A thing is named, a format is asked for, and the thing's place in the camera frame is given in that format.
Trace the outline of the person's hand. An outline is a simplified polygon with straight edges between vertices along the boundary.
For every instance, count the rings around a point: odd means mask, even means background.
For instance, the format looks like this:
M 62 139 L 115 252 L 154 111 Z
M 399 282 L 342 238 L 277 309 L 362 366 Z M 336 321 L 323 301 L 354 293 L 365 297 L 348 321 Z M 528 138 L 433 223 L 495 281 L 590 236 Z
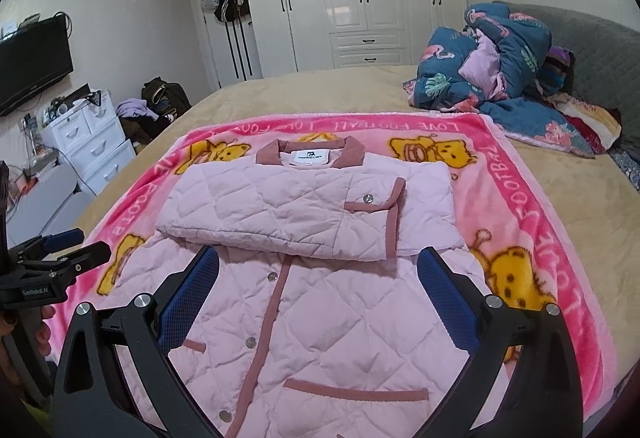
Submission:
M 49 307 L 1 310 L 1 372 L 18 387 L 52 390 Z

